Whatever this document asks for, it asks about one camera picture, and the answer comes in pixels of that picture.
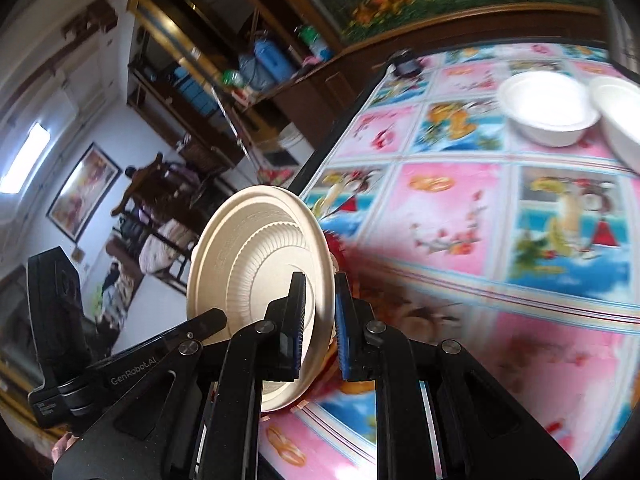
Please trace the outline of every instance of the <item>fluorescent light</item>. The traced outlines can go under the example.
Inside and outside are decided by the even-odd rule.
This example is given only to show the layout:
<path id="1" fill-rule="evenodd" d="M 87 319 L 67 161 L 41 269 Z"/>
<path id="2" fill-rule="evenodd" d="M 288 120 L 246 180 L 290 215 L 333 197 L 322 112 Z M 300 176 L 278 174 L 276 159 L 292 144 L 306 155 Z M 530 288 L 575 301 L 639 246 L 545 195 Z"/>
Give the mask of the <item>fluorescent light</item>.
<path id="1" fill-rule="evenodd" d="M 15 156 L 7 174 L 0 180 L 0 193 L 20 193 L 22 184 L 27 180 L 31 169 L 34 167 L 50 139 L 51 134 L 45 130 L 40 123 L 35 123 L 31 127 L 29 137 L 24 141 L 18 155 Z"/>

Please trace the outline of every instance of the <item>blue bottle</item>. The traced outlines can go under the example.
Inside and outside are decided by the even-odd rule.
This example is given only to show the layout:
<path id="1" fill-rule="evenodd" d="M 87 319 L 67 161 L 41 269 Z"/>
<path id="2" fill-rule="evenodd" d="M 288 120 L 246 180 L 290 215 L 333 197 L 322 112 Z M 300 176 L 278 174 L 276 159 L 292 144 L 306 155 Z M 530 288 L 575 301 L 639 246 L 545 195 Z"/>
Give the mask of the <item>blue bottle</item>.
<path id="1" fill-rule="evenodd" d="M 254 54 L 279 83 L 288 81 L 296 73 L 293 65 L 271 40 L 266 38 L 257 40 L 254 44 Z"/>

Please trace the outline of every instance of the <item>metal bolt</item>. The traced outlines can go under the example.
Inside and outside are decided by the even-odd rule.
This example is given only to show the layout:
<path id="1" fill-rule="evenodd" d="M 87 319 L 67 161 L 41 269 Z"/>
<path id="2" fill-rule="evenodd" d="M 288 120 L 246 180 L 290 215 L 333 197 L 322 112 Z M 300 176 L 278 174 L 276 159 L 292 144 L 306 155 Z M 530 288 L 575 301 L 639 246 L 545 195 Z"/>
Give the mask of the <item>metal bolt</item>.
<path id="1" fill-rule="evenodd" d="M 189 339 L 188 341 L 183 341 L 178 346 L 178 352 L 182 355 L 193 355 L 200 349 L 200 343 L 194 341 L 193 339 Z"/>
<path id="2" fill-rule="evenodd" d="M 258 334 L 268 334 L 276 329 L 276 324 L 269 319 L 263 319 L 255 324 L 255 331 Z"/>
<path id="3" fill-rule="evenodd" d="M 462 346 L 460 346 L 459 342 L 454 341 L 453 339 L 445 339 L 442 342 L 442 349 L 447 354 L 459 354 L 462 350 Z"/>
<path id="4" fill-rule="evenodd" d="M 372 334 L 382 334 L 386 330 L 386 325 L 382 321 L 369 321 L 367 323 L 367 330 Z"/>

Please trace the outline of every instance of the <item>framed picture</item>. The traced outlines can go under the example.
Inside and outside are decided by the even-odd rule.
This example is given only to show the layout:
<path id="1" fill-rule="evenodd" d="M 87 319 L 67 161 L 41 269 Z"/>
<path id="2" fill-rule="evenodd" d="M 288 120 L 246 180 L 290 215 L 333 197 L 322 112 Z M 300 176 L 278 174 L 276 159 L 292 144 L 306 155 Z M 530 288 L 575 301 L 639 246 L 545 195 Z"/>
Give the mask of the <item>framed picture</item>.
<path id="1" fill-rule="evenodd" d="M 95 144 L 76 164 L 47 211 L 49 218 L 73 242 L 122 171 Z"/>

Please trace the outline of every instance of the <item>plastic bottle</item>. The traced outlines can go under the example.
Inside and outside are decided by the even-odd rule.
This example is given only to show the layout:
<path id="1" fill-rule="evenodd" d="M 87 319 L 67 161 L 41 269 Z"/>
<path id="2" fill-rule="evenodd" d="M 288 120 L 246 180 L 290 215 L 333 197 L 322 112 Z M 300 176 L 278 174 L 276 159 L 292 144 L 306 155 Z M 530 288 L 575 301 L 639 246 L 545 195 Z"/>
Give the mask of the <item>plastic bottle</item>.
<path id="1" fill-rule="evenodd" d="M 251 88 L 259 92 L 267 92 L 276 85 L 276 81 L 265 67 L 251 54 L 240 54 L 238 56 L 240 73 L 249 83 Z"/>
<path id="2" fill-rule="evenodd" d="M 281 53 L 276 44 L 267 38 L 260 38 L 255 42 L 254 54 L 258 61 L 260 61 L 279 83 L 291 79 L 296 73 L 296 69 L 293 68 L 293 65 L 284 54 Z"/>
<path id="3" fill-rule="evenodd" d="M 305 42 L 314 56 L 323 61 L 329 61 L 334 56 L 329 46 L 311 25 L 303 25 L 298 28 L 297 32 L 298 37 Z"/>

